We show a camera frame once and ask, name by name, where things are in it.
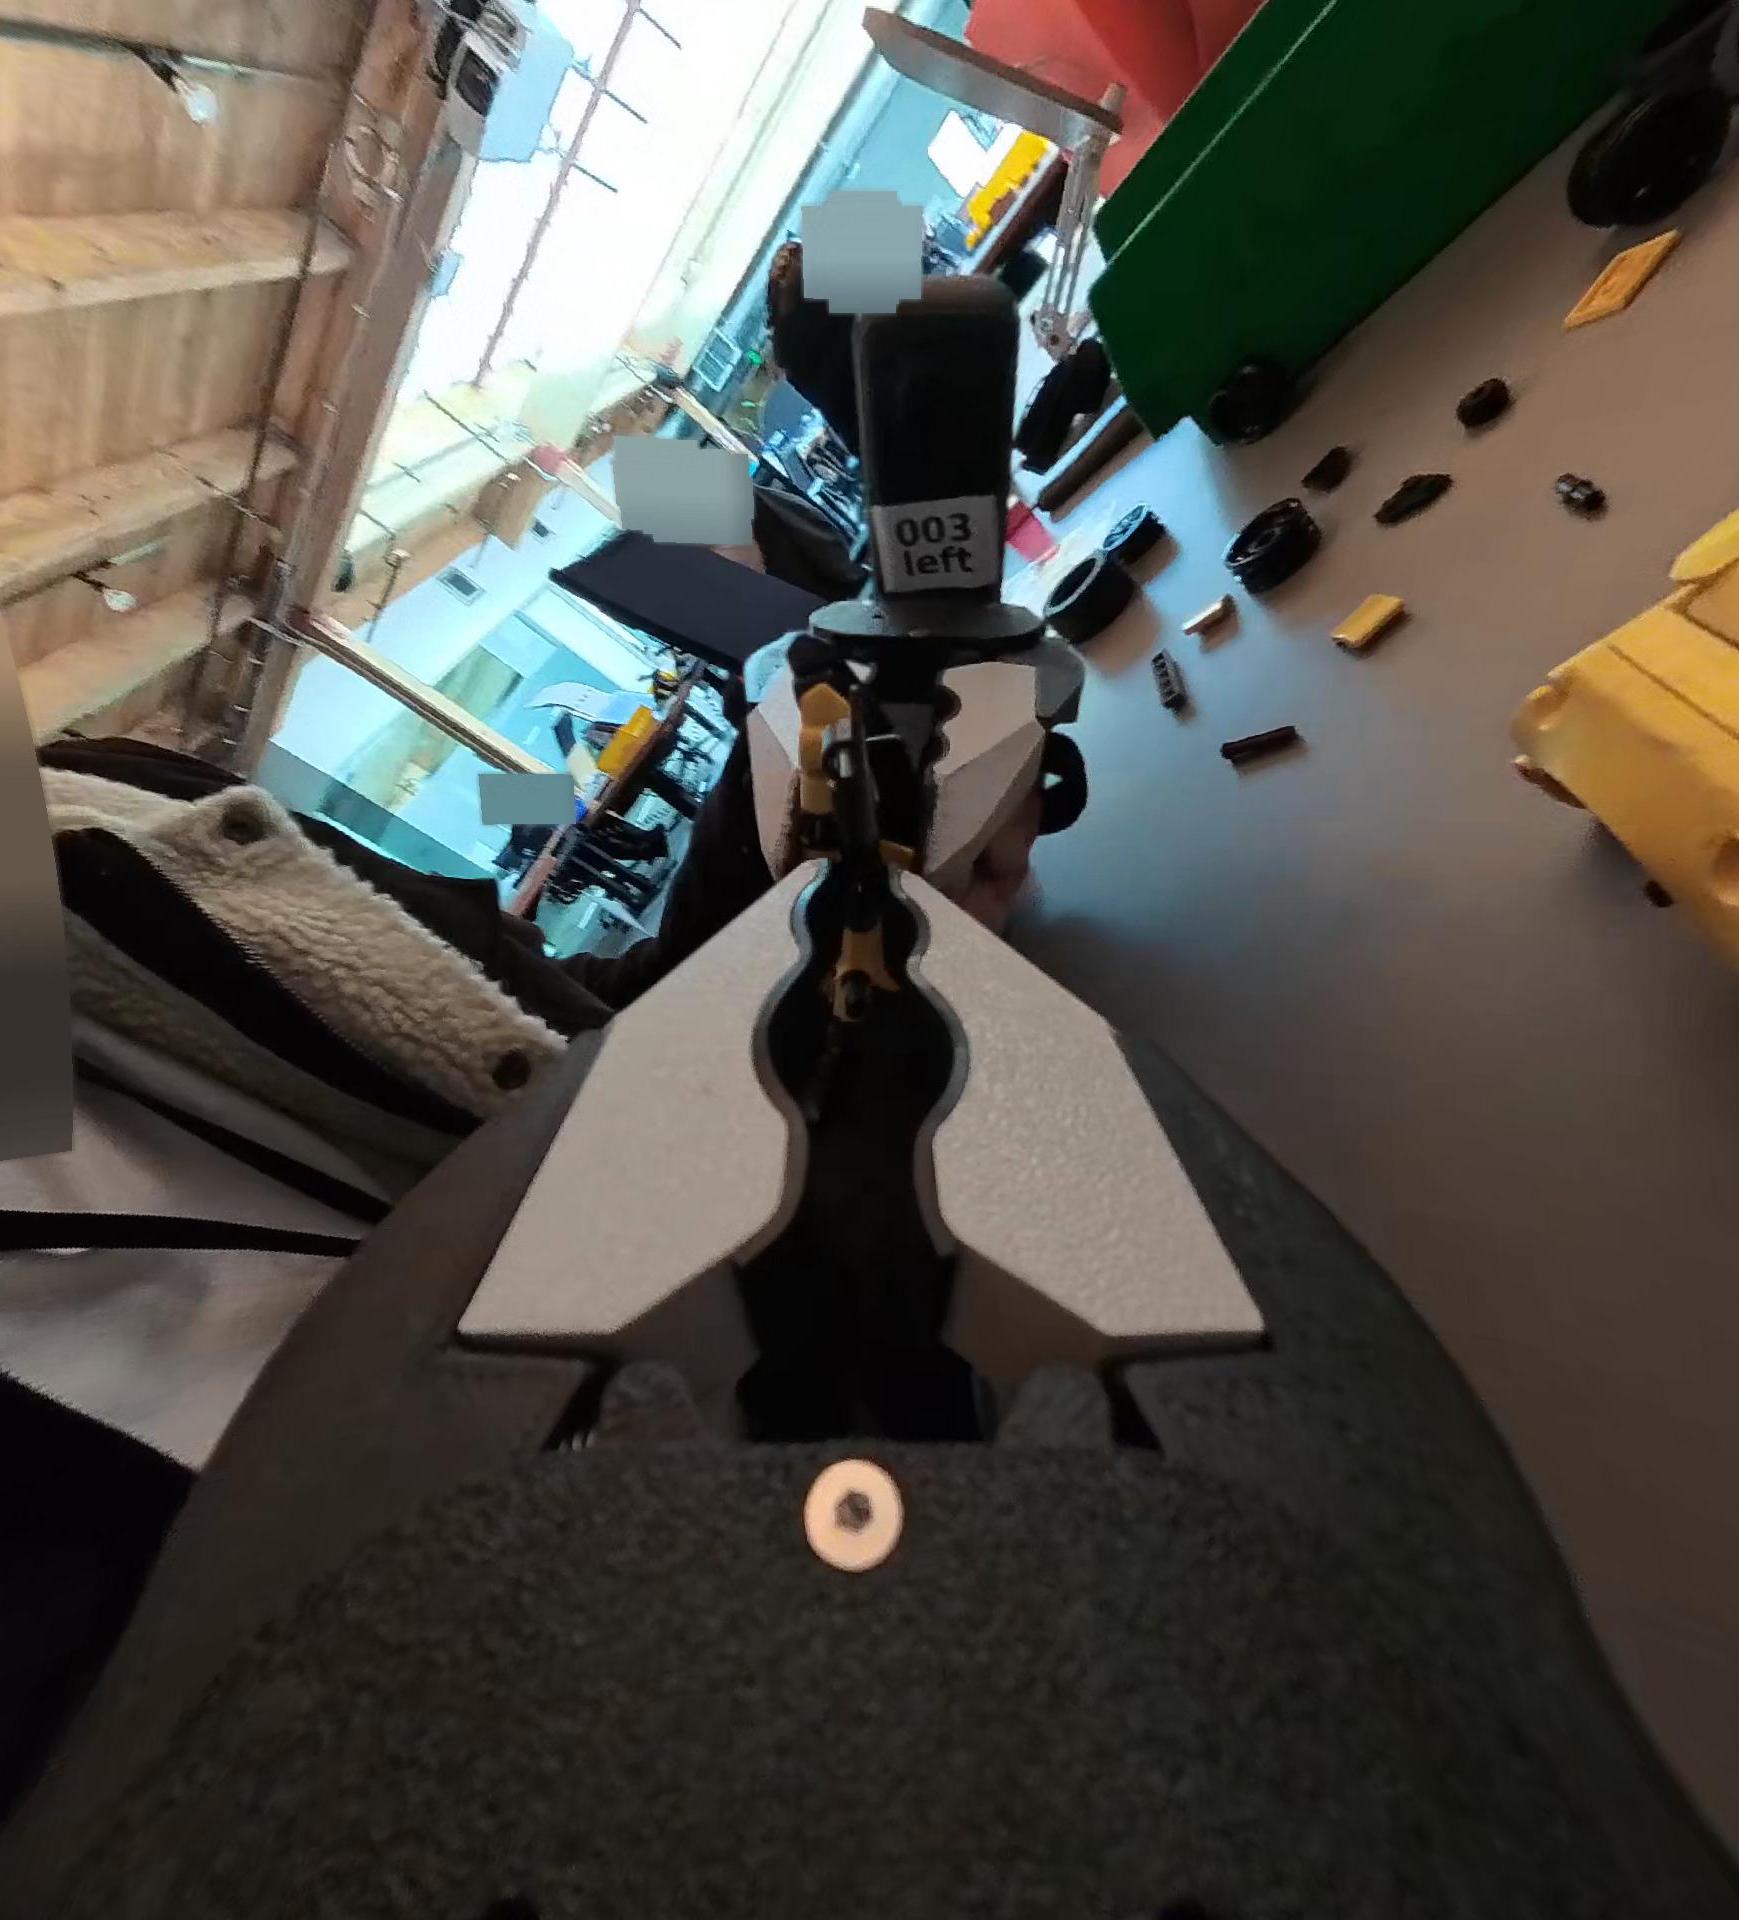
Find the yellow toy brick car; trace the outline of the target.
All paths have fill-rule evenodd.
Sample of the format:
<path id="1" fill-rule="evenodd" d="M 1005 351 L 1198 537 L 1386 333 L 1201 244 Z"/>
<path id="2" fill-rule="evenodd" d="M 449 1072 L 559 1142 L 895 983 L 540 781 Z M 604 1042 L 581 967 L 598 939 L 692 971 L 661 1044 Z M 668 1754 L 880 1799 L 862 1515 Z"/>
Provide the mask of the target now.
<path id="1" fill-rule="evenodd" d="M 1739 977 L 1739 507 L 1662 600 L 1528 692 L 1510 743 L 1517 775 L 1605 828 Z"/>

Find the yellow black brick side assembly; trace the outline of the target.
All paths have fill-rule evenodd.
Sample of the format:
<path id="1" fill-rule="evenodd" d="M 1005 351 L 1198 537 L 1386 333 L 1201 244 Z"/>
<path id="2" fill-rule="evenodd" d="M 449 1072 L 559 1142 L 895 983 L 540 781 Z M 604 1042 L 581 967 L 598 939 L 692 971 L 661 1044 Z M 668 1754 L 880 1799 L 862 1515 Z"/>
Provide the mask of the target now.
<path id="1" fill-rule="evenodd" d="M 802 718 L 802 864 L 816 862 L 820 877 L 800 905 L 807 959 L 789 992 L 786 1041 L 772 1051 L 780 1067 L 791 1069 L 786 1085 L 803 1116 L 820 1116 L 834 1085 L 848 1076 L 848 1061 L 860 1052 L 882 1003 L 908 989 L 905 960 L 915 934 L 895 879 L 924 866 L 929 761 L 944 705 L 935 688 L 905 668 L 895 672 L 892 692 L 884 692 L 882 665 L 849 655 L 824 633 L 794 635 L 787 650 Z M 866 910 L 852 909 L 834 864 L 832 796 L 824 770 L 824 735 L 835 720 L 848 718 L 853 702 L 866 707 L 869 722 L 886 862 L 886 891 Z"/>

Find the person's left forearm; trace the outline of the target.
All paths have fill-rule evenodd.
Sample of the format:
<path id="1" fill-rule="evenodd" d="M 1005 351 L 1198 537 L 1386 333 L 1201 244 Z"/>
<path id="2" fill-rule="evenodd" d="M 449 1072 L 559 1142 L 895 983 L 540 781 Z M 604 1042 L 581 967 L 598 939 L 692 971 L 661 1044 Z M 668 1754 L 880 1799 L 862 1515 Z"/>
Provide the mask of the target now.
<path id="1" fill-rule="evenodd" d="M 674 973 L 770 885 L 753 782 L 730 763 L 701 804 L 653 942 L 654 979 Z"/>

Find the wooden document stand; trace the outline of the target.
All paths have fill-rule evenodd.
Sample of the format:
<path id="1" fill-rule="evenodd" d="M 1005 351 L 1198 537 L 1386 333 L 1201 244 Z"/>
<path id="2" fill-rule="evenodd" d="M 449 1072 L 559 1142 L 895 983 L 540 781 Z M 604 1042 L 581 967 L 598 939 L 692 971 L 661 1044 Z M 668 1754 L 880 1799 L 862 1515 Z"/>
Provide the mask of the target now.
<path id="1" fill-rule="evenodd" d="M 1015 124 L 1051 143 L 1068 160 L 1055 251 L 1030 332 L 1051 360 L 1070 355 L 1086 329 L 1075 301 L 1080 272 L 1100 202 L 1101 166 L 1121 135 L 1126 86 L 1111 82 L 1089 103 L 1023 67 L 1004 64 L 966 42 L 920 27 L 902 12 L 869 7 L 862 27 L 882 61 L 905 80 L 961 109 Z"/>

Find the red plastic carry case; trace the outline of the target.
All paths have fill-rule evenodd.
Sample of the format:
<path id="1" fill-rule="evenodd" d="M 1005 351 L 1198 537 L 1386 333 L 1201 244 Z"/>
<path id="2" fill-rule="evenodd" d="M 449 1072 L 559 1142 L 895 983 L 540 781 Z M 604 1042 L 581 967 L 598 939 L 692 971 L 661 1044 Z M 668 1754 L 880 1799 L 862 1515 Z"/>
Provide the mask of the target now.
<path id="1" fill-rule="evenodd" d="M 1121 135 L 1101 166 L 1115 190 L 1258 12 L 1258 2 L 974 2 L 966 38 L 1080 99 L 1120 85 Z"/>

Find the green plastic bin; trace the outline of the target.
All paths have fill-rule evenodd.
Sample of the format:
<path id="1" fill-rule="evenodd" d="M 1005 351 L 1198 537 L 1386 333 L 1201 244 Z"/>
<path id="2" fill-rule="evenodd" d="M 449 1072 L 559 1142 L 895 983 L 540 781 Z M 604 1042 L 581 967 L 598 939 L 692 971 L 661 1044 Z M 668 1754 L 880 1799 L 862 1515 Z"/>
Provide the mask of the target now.
<path id="1" fill-rule="evenodd" d="M 1619 91 L 1669 2 L 1261 4 L 1097 215 L 1089 313 L 1163 440 L 1234 443 Z"/>

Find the person's left hand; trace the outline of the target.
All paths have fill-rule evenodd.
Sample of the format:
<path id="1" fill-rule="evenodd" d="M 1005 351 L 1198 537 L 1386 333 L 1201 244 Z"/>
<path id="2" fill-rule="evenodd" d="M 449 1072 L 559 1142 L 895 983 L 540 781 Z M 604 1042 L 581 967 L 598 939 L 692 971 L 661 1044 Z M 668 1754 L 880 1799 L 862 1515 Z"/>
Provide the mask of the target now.
<path id="1" fill-rule="evenodd" d="M 991 934 L 1000 936 L 1030 880 L 1030 862 L 1039 834 L 1039 804 L 1030 799 L 977 852 L 958 896 L 960 907 Z"/>

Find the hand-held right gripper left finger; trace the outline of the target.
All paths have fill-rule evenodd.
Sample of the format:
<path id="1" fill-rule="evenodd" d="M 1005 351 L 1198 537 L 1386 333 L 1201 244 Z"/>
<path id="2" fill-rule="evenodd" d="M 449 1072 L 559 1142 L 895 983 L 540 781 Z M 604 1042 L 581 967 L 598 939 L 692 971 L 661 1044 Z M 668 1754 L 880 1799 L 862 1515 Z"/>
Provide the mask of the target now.
<path id="1" fill-rule="evenodd" d="M 791 869 L 612 1019 L 459 1318 L 467 1356 L 661 1366 L 716 1442 L 743 1437 L 738 1267 L 782 1237 L 807 1170 L 766 1024 L 824 877 Z"/>

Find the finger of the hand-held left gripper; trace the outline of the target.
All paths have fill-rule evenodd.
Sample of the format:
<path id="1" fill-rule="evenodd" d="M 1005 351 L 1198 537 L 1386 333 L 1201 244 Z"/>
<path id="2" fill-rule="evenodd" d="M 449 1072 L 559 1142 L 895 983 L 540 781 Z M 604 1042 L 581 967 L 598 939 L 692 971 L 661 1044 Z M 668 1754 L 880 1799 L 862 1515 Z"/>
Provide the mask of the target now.
<path id="1" fill-rule="evenodd" d="M 1037 672 L 977 661 L 952 668 L 941 689 L 952 712 L 940 729 L 940 885 L 964 891 L 1039 770 Z"/>
<path id="2" fill-rule="evenodd" d="M 762 648 L 743 665 L 743 737 L 756 845 L 766 880 L 806 859 L 802 841 L 802 718 L 787 648 Z"/>

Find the black toy wheel rim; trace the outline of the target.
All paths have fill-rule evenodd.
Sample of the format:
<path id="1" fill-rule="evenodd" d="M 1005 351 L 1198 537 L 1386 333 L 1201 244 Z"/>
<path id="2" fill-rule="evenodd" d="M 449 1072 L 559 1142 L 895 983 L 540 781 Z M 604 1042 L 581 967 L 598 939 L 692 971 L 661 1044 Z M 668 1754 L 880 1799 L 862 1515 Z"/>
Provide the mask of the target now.
<path id="1" fill-rule="evenodd" d="M 1249 597 L 1276 592 L 1307 567 L 1321 548 L 1321 529 L 1298 498 L 1284 498 L 1231 537 L 1224 566 Z"/>

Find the black office chair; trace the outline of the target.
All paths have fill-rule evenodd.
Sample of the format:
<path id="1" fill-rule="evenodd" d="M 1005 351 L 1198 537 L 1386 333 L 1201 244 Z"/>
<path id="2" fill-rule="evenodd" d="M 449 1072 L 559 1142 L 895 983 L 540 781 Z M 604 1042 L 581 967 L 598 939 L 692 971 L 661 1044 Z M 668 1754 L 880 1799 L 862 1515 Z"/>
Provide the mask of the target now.
<path id="1" fill-rule="evenodd" d="M 716 552 L 617 529 L 549 582 L 674 654 L 730 672 L 803 631 L 827 602 Z"/>

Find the small yellow brick piece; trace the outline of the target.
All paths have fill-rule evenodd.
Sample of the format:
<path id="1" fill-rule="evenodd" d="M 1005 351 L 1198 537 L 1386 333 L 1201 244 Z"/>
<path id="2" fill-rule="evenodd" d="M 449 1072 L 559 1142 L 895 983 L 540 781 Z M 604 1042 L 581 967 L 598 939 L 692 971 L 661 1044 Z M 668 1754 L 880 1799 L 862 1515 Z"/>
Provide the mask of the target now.
<path id="1" fill-rule="evenodd" d="M 1679 228 L 1669 228 L 1617 253 L 1577 299 L 1562 322 L 1568 333 L 1600 325 L 1629 312 L 1662 272 L 1682 241 Z"/>

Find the grey desk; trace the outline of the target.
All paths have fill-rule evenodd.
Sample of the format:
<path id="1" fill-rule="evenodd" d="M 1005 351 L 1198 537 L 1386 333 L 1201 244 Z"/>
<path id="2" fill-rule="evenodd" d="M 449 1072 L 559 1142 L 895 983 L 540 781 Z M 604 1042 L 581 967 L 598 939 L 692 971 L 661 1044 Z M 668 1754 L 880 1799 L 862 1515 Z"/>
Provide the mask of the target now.
<path id="1" fill-rule="evenodd" d="M 1092 801 L 1037 852 L 1026 952 L 1161 1044 L 1432 1322 L 1517 1451 L 1631 1698 L 1739 1856 L 1739 980 L 1577 811 L 1513 770 L 1559 661 L 1652 604 L 1739 505 L 1739 157 L 1625 316 L 1562 319 L 1617 244 L 1567 157 L 1357 333 L 1264 445 L 1190 425 L 1064 516 L 1171 546 L 1095 643 Z M 1467 435 L 1458 397 L 1510 412 Z M 1327 496 L 1299 475 L 1332 445 Z M 1430 511 L 1374 510 L 1450 473 Z M 1552 481 L 1600 483 L 1567 513 Z M 1298 498 L 1316 559 L 1249 597 L 1243 523 Z M 1182 622 L 1230 593 L 1211 640 Z M 1406 617 L 1367 654 L 1332 626 Z M 1159 707 L 1170 648 L 1192 716 Z M 1230 766 L 1225 740 L 1296 725 Z"/>

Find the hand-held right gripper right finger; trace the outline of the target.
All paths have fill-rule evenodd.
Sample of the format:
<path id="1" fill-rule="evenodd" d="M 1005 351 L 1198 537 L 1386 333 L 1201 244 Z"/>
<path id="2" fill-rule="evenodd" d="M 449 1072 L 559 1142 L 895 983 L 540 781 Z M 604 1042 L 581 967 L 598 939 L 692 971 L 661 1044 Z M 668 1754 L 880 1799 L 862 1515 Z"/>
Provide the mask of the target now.
<path id="1" fill-rule="evenodd" d="M 920 1130 L 944 1343 L 1009 1414 L 1051 1373 L 1253 1352 L 1264 1313 L 1097 1012 L 924 880 L 908 979 L 950 1036 Z"/>

